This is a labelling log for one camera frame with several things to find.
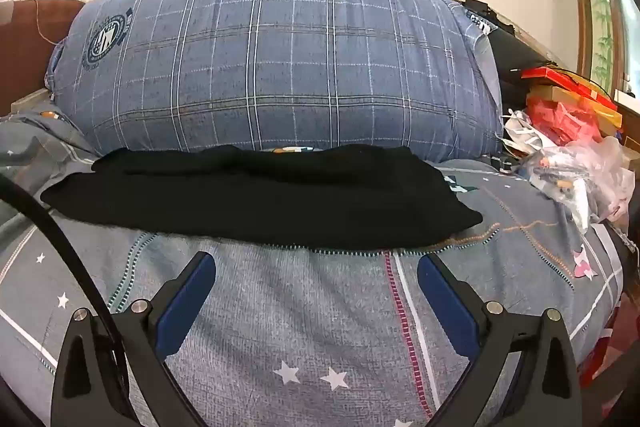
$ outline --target metal screw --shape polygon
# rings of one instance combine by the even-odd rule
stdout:
[[[142,313],[149,306],[149,303],[145,299],[138,299],[131,305],[131,311],[134,313]]]
[[[86,316],[88,315],[88,311],[86,308],[80,308],[74,311],[74,320],[75,321],[84,321]]]
[[[504,308],[500,302],[489,301],[486,304],[486,310],[494,315],[500,315],[504,311]]]
[[[546,311],[546,316],[553,320],[553,322],[558,322],[562,318],[560,312],[553,308],[550,308]]]

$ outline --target folded black clothing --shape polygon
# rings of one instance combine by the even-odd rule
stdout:
[[[482,221],[407,147],[120,149],[92,169],[42,201],[97,225],[341,250],[427,247]]]

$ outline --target blue gripper pad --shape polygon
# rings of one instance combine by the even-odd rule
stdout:
[[[428,255],[418,261],[418,285],[456,353],[475,359],[480,349],[478,326]]]
[[[216,279],[216,263],[203,256],[178,290],[156,327],[156,355],[164,360],[180,349]]]

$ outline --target red plastic bag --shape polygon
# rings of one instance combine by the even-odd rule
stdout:
[[[595,111],[586,103],[578,105],[542,100],[531,96],[527,114],[533,127],[560,146],[576,140],[602,141]]]

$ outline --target blue plaid blanket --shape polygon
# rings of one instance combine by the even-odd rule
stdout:
[[[493,152],[487,37],[451,0],[94,0],[47,85],[98,153],[347,143]]]

